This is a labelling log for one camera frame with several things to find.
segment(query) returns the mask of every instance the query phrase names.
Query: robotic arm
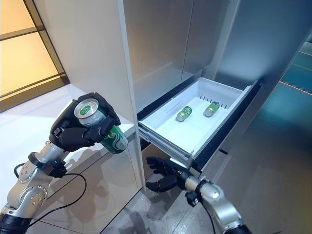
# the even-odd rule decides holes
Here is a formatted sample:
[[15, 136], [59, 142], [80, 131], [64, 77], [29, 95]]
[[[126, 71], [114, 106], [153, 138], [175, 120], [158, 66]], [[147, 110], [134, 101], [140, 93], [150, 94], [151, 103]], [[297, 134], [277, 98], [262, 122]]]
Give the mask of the robotic arm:
[[[103, 121], [85, 127], [74, 115], [75, 107], [85, 99], [94, 98], [109, 115]], [[120, 120], [112, 106], [98, 93], [89, 93], [73, 100], [54, 122], [49, 141], [40, 153], [31, 153], [19, 178], [8, 194], [0, 213], [0, 234], [24, 234], [38, 209], [48, 197], [53, 178], [66, 173], [63, 161], [70, 152], [100, 142]]]
[[147, 163], [155, 174], [164, 178], [154, 183], [146, 183], [146, 187], [154, 192], [164, 192], [178, 186], [187, 190], [186, 198], [191, 206], [201, 202], [207, 212], [212, 213], [219, 230], [223, 234], [251, 234], [244, 225], [234, 205], [224, 196], [222, 189], [206, 180], [194, 177], [186, 168], [162, 158], [148, 157]]

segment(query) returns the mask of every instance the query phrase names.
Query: cabinet panel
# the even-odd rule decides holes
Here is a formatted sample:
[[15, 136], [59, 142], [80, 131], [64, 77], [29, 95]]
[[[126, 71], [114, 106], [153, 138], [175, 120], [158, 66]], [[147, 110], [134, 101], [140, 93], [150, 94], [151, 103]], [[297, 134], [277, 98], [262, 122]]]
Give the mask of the cabinet panel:
[[192, 0], [124, 0], [136, 110], [180, 84]]
[[[100, 158], [82, 173], [88, 186], [81, 200], [42, 221], [79, 233], [100, 233], [138, 191], [130, 154], [134, 152], [127, 149], [121, 154], [108, 153]], [[76, 177], [47, 200], [47, 210], [72, 202], [83, 188], [82, 179]]]

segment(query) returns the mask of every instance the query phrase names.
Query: black cable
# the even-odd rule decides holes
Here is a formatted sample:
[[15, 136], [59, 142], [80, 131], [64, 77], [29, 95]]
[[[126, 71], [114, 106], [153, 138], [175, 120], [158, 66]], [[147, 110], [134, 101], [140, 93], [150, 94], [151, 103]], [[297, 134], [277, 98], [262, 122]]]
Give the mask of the black cable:
[[21, 163], [21, 164], [17, 165], [17, 166], [13, 169], [14, 174], [15, 174], [15, 176], [16, 176], [17, 179], [19, 178], [18, 168], [21, 167], [21, 166], [23, 166], [23, 165], [24, 165], [24, 163]]
[[213, 227], [213, 231], [214, 231], [214, 234], [215, 234], [215, 225], [214, 225], [214, 222], [213, 222], [213, 218], [211, 217], [209, 211], [207, 211], [206, 207], [203, 205], [205, 211], [207, 212], [207, 214], [209, 215], [209, 218], [210, 218], [210, 221], [211, 221], [211, 225]]
[[33, 226], [35, 223], [37, 223], [38, 221], [40, 221], [41, 219], [43, 219], [44, 217], [46, 217], [48, 214], [54, 212], [54, 211], [57, 211], [57, 210], [60, 210], [60, 209], [63, 209], [63, 208], [66, 208], [68, 206], [71, 206], [73, 204], [75, 204], [77, 201], [79, 201], [82, 196], [84, 195], [84, 193], [86, 192], [87, 190], [87, 180], [86, 178], [83, 176], [83, 175], [80, 175], [80, 174], [76, 174], [76, 173], [68, 173], [68, 174], [65, 174], [65, 176], [69, 176], [69, 175], [77, 175], [77, 176], [80, 176], [83, 180], [84, 180], [84, 190], [82, 192], [82, 194], [80, 195], [80, 197], [78, 197], [78, 199], [76, 199], [75, 201], [73, 201], [72, 203], [69, 203], [68, 205], [65, 205], [65, 206], [61, 206], [61, 207], [58, 207], [58, 208], [55, 208], [51, 211], [49, 211], [48, 213], [44, 214], [43, 216], [41, 216], [40, 218], [38, 218], [35, 222], [31, 223], [28, 227], [31, 227]]

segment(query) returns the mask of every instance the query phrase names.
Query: refrigerator drawer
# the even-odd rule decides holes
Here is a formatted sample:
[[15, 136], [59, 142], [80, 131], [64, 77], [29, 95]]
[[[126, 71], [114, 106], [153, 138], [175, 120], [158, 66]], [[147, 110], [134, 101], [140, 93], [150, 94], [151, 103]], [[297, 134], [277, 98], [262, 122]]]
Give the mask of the refrigerator drawer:
[[[255, 84], [247, 86], [245, 90], [238, 90], [209, 79], [199, 78], [139, 121], [140, 135], [187, 167], [192, 166], [194, 160], [200, 156], [200, 162], [194, 164], [194, 167], [200, 170], [200, 166], [211, 157], [211, 154], [205, 153], [203, 156], [201, 152], [207, 151], [210, 141], [222, 130], [222, 126], [229, 122], [231, 115], [254, 86]], [[219, 102], [220, 108], [212, 117], [205, 117], [203, 113], [213, 101]], [[177, 113], [185, 106], [191, 107], [191, 115], [183, 122], [176, 121]]]

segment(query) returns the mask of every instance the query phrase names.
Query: green can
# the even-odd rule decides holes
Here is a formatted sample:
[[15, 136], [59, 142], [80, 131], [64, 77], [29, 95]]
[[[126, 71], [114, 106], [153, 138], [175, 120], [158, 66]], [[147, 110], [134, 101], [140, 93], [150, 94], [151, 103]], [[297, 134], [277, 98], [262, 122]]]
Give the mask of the green can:
[[219, 102], [214, 101], [213, 103], [211, 103], [204, 111], [204, 116], [206, 117], [211, 117], [213, 116], [216, 111], [220, 108], [220, 104]]
[[[98, 124], [106, 118], [105, 111], [94, 98], [80, 102], [74, 110], [79, 122], [86, 127]], [[128, 140], [121, 129], [114, 125], [109, 134], [100, 142], [112, 154], [123, 152], [128, 146]]]
[[188, 116], [190, 116], [192, 113], [192, 109], [189, 106], [185, 106], [182, 111], [180, 111], [176, 115], [176, 121], [183, 122]]

